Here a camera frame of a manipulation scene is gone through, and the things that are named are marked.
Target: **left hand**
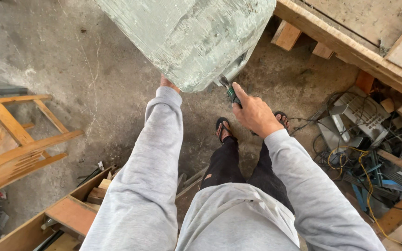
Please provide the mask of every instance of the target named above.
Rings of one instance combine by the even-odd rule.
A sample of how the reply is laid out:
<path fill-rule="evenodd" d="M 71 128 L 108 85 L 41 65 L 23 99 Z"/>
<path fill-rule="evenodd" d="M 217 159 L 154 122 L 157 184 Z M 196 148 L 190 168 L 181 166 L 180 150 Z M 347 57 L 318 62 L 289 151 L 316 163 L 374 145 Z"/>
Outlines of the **left hand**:
<path fill-rule="evenodd" d="M 173 88 L 177 93 L 179 93 L 181 90 L 176 87 L 176 85 L 172 84 L 166 77 L 164 77 L 164 74 L 161 73 L 161 85 L 160 86 L 167 86 L 170 88 Z"/>

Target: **large gray object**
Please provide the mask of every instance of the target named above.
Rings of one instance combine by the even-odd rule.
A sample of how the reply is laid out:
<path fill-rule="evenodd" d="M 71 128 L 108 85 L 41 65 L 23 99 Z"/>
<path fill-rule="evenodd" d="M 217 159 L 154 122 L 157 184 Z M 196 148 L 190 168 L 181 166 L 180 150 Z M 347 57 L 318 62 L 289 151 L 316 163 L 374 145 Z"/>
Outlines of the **large gray object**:
<path fill-rule="evenodd" d="M 183 92 L 201 91 L 221 73 L 235 77 L 276 7 L 276 0 L 96 2 Z"/>

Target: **right hand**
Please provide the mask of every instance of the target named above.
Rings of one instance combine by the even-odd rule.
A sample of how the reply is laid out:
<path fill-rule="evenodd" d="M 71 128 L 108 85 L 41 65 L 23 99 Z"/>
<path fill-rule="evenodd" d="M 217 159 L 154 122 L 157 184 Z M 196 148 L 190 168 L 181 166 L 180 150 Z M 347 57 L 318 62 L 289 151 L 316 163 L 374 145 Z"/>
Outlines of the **right hand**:
<path fill-rule="evenodd" d="M 239 84 L 232 83 L 235 94 L 241 101 L 239 104 L 232 104 L 232 112 L 245 128 L 253 130 L 262 138 L 266 138 L 271 133 L 284 129 L 271 111 L 271 108 L 258 97 L 248 96 Z"/>

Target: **person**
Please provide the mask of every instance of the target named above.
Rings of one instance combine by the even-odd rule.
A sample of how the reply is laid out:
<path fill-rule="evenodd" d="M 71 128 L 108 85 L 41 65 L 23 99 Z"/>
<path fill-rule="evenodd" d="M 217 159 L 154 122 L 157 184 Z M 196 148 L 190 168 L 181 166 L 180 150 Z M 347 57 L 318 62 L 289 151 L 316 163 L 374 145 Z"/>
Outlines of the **person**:
<path fill-rule="evenodd" d="M 337 186 L 289 136 L 286 116 L 274 116 L 237 83 L 233 88 L 243 106 L 233 104 L 238 122 L 264 138 L 251 178 L 241 175 L 237 139 L 221 118 L 215 129 L 223 145 L 212 155 L 178 237 L 182 98 L 161 76 L 145 126 L 80 250 L 290 251 L 299 250 L 298 234 L 309 250 L 384 250 Z"/>

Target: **dirty floor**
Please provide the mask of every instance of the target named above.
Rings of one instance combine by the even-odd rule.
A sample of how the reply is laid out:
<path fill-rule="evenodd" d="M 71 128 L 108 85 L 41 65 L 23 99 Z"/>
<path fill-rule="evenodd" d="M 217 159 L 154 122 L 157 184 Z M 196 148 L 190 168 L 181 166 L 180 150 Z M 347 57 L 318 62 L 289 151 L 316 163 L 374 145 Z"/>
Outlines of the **dirty floor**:
<path fill-rule="evenodd" d="M 271 24 L 261 37 L 251 60 L 235 81 L 261 97 L 273 111 L 289 117 L 312 116 L 334 91 L 354 83 L 358 69 L 336 57 L 320 71 L 305 65 L 311 46 L 284 51 L 270 43 Z M 128 160 L 144 123 L 147 102 L 155 95 L 160 73 L 92 0 L 1 0 L 0 80 L 25 86 L 33 94 L 52 94 L 46 102 L 52 112 L 81 137 L 49 149 L 66 151 L 65 159 L 9 185 L 3 205 L 10 219 L 8 233 L 69 193 L 77 177 L 90 174 L 103 161 L 122 166 Z M 231 113 L 223 88 L 211 93 L 182 93 L 184 142 L 180 173 L 189 177 L 209 164 L 220 146 L 215 121 L 228 117 L 240 143 L 240 168 L 248 177 L 258 160 L 262 139 L 251 136 Z M 22 123 L 36 127 L 34 139 L 59 131 L 34 106 L 11 107 Z M 304 122 L 291 121 L 293 126 Z M 295 137 L 312 155 L 316 125 Z"/>

